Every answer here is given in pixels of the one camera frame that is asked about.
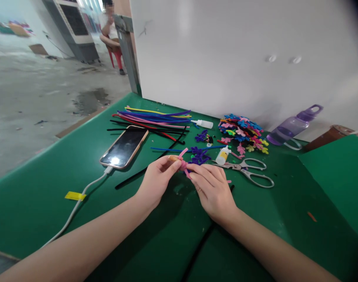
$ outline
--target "white board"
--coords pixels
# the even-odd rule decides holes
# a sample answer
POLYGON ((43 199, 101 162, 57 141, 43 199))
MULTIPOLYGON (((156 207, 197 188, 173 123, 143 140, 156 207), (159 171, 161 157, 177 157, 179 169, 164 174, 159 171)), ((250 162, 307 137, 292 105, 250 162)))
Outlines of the white board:
POLYGON ((358 18, 344 2, 131 0, 142 96, 266 130, 320 104, 299 139, 357 130, 358 18))

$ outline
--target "right hand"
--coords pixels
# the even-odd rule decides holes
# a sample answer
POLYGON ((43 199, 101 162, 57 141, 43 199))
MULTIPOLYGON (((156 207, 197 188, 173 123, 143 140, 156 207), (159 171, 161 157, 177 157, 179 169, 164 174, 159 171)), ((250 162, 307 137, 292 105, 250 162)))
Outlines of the right hand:
POLYGON ((216 223, 225 224, 239 209, 232 197, 224 170, 210 164, 188 164, 187 168, 193 171, 189 175, 204 210, 216 223))

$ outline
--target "white glue bottle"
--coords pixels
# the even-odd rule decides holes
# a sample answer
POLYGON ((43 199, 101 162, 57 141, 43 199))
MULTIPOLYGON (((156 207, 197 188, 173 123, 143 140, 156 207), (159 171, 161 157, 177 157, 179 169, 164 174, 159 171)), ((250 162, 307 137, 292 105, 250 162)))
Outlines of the white glue bottle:
POLYGON ((219 165, 224 165, 226 163, 228 154, 231 152, 231 150, 228 149, 228 145, 226 147, 222 148, 219 152, 217 158, 215 159, 216 163, 219 165))
POLYGON ((191 120, 191 122, 193 122, 199 126, 205 127, 205 128, 209 128, 209 129, 213 128, 213 123, 211 121, 203 121, 203 120, 199 119, 197 121, 191 120))

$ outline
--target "red plastic chair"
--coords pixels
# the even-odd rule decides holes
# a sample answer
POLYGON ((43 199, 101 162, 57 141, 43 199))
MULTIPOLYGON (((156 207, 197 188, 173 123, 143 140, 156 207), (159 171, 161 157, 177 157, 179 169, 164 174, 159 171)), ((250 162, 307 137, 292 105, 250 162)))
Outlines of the red plastic chair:
POLYGON ((110 59, 111 59, 111 63, 112 63, 112 67, 115 68, 115 65, 113 63, 113 58, 112 58, 112 54, 115 55, 116 61, 117 61, 117 65, 119 67, 119 72, 121 75, 125 75, 124 70, 123 70, 123 65, 121 63, 121 56, 123 55, 121 52, 120 47, 110 47, 106 44, 107 50, 108 50, 108 54, 110 55, 110 59))

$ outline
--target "phone case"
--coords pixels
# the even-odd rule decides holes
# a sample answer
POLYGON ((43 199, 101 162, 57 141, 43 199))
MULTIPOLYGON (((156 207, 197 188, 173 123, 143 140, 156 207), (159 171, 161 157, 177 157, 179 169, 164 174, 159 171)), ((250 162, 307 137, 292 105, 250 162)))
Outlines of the phone case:
MULTIPOLYGON (((129 125, 127 126, 127 128, 129 127, 138 127, 138 126, 135 126, 135 125, 129 125)), ((125 164, 125 166, 115 166, 115 165, 111 165, 111 164, 106 164, 106 163, 103 163, 101 162, 101 159, 108 153, 108 151, 112 148, 112 146, 119 140, 119 138, 125 133, 125 130, 123 131, 122 134, 120 134, 120 136, 115 140, 114 143, 112 143, 112 145, 108 148, 108 150, 101 156, 101 158, 99 159, 99 162, 104 165, 104 166, 112 166, 113 168, 116 168, 116 169, 124 169, 126 168, 129 163, 131 162, 131 160, 133 159, 133 157, 135 156, 135 154, 137 153, 137 151, 139 150, 139 148, 141 147, 141 144, 142 142, 145 140, 146 136, 148 135, 149 133, 149 130, 146 129, 146 133, 145 135, 141 138, 139 144, 137 145, 136 149, 133 151, 133 154, 131 155, 131 157, 129 158, 129 160, 127 161, 127 163, 125 164)))

